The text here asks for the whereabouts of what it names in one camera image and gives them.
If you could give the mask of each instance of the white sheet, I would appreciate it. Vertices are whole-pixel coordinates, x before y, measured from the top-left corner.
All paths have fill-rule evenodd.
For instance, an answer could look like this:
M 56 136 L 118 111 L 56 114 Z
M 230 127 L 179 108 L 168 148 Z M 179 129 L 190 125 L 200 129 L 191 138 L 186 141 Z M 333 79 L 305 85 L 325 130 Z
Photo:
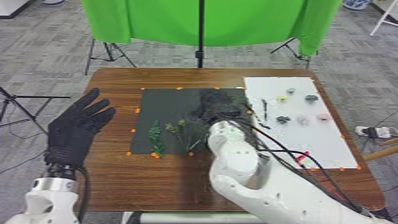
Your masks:
M 289 88 L 294 88 L 293 95 L 285 93 Z M 262 123 L 271 129 L 264 129 L 253 119 L 255 127 L 269 134 L 291 150 L 309 151 L 309 155 L 316 158 L 323 168 L 355 168 L 357 162 L 344 139 L 341 138 L 341 132 L 321 96 L 316 92 L 312 80 L 305 77 L 246 77 L 245 89 L 248 102 L 261 121 L 264 121 L 261 99 L 268 103 L 268 119 Z M 319 97 L 319 100 L 312 104 L 305 101 L 307 95 Z M 280 96 L 287 97 L 284 103 L 277 100 Z M 319 114 L 328 114 L 328 121 L 317 119 Z M 291 119 L 284 125 L 275 121 L 278 116 L 287 116 Z M 296 122 L 298 116 L 303 116 L 309 120 L 307 126 Z M 271 149 L 280 149 L 266 137 L 259 135 L 259 138 Z M 278 155 L 293 164 L 285 153 Z M 307 167 L 316 167 L 309 159 L 301 162 Z

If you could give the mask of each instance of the black glove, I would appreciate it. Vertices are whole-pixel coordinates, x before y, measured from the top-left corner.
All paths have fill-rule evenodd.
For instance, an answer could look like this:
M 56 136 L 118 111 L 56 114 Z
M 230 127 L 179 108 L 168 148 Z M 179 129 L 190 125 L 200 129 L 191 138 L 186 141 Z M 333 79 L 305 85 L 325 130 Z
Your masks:
M 56 163 L 70 165 L 74 168 L 83 167 L 94 136 L 115 114 L 111 107 L 102 110 L 110 104 L 108 99 L 90 105 L 97 96 L 99 89 L 92 89 L 47 125 L 47 150 L 44 156 L 47 164 Z

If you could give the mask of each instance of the green screen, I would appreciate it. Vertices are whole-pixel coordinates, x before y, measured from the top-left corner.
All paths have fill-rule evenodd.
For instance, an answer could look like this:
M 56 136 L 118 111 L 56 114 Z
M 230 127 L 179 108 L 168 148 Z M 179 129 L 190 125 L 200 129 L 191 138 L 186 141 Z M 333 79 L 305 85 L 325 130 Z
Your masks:
M 205 0 L 204 45 L 237 46 L 300 40 L 317 50 L 341 0 Z M 92 36 L 197 45 L 198 0 L 83 0 Z

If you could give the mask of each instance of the dark gray mat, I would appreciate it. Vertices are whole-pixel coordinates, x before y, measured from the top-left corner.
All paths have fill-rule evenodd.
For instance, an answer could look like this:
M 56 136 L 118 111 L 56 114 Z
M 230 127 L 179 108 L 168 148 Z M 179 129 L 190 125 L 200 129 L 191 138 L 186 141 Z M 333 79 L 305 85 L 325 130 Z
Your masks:
M 142 93 L 142 105 L 138 122 L 134 124 L 134 136 L 131 144 L 133 154 L 149 154 L 152 151 L 152 144 L 149 142 L 149 129 L 154 121 L 159 122 L 161 136 L 159 141 L 165 145 L 165 154 L 186 154 L 186 148 L 177 141 L 175 135 L 165 130 L 165 125 L 177 125 L 177 121 L 184 120 L 186 137 L 191 138 L 191 144 L 198 139 L 204 139 L 207 126 L 197 119 L 197 108 L 200 105 L 200 90 L 202 89 L 152 89 Z M 232 104 L 239 108 L 241 117 L 246 118 L 245 113 L 245 92 L 241 89 L 221 89 L 230 97 Z M 191 149 L 198 152 L 205 149 L 204 140 Z

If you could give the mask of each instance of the tripod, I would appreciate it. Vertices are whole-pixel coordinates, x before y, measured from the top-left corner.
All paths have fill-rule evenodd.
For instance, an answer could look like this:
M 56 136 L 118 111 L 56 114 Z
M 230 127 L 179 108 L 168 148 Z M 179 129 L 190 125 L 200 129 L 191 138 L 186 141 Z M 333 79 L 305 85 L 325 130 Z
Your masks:
M 197 68 L 202 68 L 202 59 L 204 59 L 204 1 L 198 0 L 198 49 L 195 51 L 197 58 Z
M 127 57 L 127 55 L 126 55 L 124 51 L 120 50 L 120 47 L 118 47 L 118 45 L 115 43 L 104 43 L 102 42 L 102 47 L 104 47 L 104 52 L 106 52 L 108 58 L 92 57 L 94 47 L 95 47 L 95 39 L 92 38 L 92 40 L 90 40 L 90 50 L 88 50 L 88 59 L 86 59 L 85 72 L 83 72 L 85 76 L 88 75 L 90 61 L 92 60 L 101 60 L 101 61 L 106 61 L 106 62 L 115 62 L 117 59 L 124 57 L 126 60 L 127 60 L 127 63 L 136 68 L 136 66 L 133 64 L 133 61 L 131 61 L 131 59 L 129 59 L 129 57 Z M 118 53 L 120 53 L 120 56 L 118 57 L 113 56 L 113 50 L 117 50 Z
M 273 53 L 282 49 L 282 47 L 285 47 L 285 48 L 289 49 L 289 51 L 291 51 L 291 54 L 293 54 L 294 58 L 296 58 L 300 61 L 305 61 L 305 62 L 307 62 L 307 64 L 305 64 L 305 69 L 309 69 L 310 57 L 305 57 L 305 56 L 298 55 L 298 54 L 294 53 L 291 47 L 289 47 L 289 43 L 294 41 L 294 39 L 296 39 L 294 37 L 289 38 L 289 40 L 287 40 L 287 41 L 284 42 L 284 44 L 275 48 L 275 50 L 269 52 L 269 54 L 273 54 Z
M 46 105 L 49 104 L 51 100 L 53 99 L 69 99 L 70 97 L 67 97 L 67 96 L 15 96 L 15 95 L 10 95 L 6 93 L 6 91 L 5 91 L 5 89 L 1 87 L 0 87 L 0 95 L 3 95 L 3 97 L 5 97 L 5 99 L 3 99 L 3 108 L 1 108 L 1 112 L 0 112 L 0 128 L 8 126 L 8 125 L 12 125 L 12 124 L 19 124 L 19 123 L 24 123 L 24 122 L 31 121 L 35 126 L 37 126 L 37 128 L 40 129 L 40 132 L 44 134 L 47 134 L 46 133 L 46 129 L 38 125 L 35 118 L 37 118 L 37 116 L 38 116 L 38 114 L 40 114 L 40 112 L 42 112 L 42 110 L 46 108 Z M 37 110 L 37 112 L 33 114 L 28 112 L 28 110 L 21 106 L 19 102 L 15 101 L 15 99 L 46 99 L 46 102 L 44 102 L 44 104 L 42 104 L 42 106 L 40 106 L 40 108 L 38 108 L 38 110 Z M 1 124 L 8 103 L 12 103 L 15 108 L 21 110 L 22 114 L 26 115 L 26 118 L 17 120 L 17 121 L 14 121 L 14 122 L 10 122 L 10 123 Z

